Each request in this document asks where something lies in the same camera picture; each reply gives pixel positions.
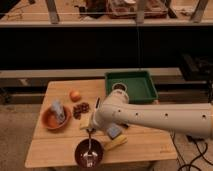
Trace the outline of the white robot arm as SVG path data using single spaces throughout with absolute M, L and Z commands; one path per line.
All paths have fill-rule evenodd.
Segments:
M 125 91 L 116 89 L 83 122 L 81 128 L 105 132 L 114 123 L 213 139 L 213 106 L 210 103 L 134 105 L 129 104 Z

